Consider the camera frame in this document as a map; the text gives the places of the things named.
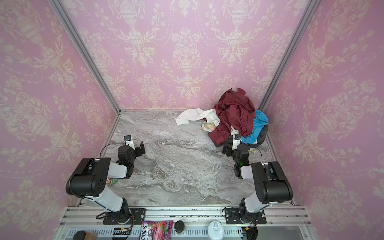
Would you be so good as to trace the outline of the turquoise cloth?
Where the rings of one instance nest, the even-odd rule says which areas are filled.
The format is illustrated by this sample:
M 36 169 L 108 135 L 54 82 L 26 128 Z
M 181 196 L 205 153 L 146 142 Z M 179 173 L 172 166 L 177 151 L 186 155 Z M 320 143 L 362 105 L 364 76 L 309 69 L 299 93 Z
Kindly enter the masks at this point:
M 261 111 L 255 111 L 253 119 L 252 133 L 247 137 L 242 137 L 242 143 L 247 145 L 257 145 L 262 143 L 262 130 L 269 123 L 268 117 Z

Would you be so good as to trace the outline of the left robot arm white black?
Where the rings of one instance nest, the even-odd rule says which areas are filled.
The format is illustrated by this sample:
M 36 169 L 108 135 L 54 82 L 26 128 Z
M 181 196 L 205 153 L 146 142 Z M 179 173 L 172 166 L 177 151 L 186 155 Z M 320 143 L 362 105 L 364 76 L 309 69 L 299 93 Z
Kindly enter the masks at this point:
M 127 200 L 115 194 L 107 185 L 110 179 L 130 179 L 135 160 L 146 153 L 143 142 L 138 147 L 124 144 L 118 148 L 118 161 L 111 158 L 84 158 L 66 183 L 68 195 L 89 200 L 104 211 L 96 216 L 104 225 L 141 225 L 146 209 L 131 209 Z

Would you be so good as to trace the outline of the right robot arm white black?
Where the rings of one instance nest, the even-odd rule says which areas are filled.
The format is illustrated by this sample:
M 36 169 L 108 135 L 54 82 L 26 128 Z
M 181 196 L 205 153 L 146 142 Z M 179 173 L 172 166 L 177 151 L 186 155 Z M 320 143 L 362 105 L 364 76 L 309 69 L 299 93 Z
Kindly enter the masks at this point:
M 223 153 L 232 157 L 235 176 L 241 180 L 252 180 L 255 190 L 241 200 L 237 208 L 225 207 L 222 214 L 228 225 L 266 224 L 265 209 L 274 203 L 291 201 L 293 189 L 279 162 L 250 163 L 251 147 L 240 144 L 235 150 L 223 147 Z

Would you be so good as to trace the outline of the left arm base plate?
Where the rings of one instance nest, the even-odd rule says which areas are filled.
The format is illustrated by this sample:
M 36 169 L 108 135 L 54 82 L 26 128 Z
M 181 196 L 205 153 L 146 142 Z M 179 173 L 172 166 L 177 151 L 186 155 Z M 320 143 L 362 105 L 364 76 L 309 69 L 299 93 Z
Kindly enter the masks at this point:
M 145 208 L 133 208 L 127 213 L 106 212 L 103 220 L 104 225 L 141 225 L 146 216 Z

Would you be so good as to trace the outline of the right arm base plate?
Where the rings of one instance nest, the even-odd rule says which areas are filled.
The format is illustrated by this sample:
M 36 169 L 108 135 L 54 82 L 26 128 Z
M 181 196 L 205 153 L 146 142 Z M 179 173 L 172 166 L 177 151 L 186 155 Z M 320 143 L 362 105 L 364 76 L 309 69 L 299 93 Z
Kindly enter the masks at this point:
M 224 207 L 221 214 L 228 225 L 265 225 L 267 223 L 264 211 L 248 213 L 240 208 Z

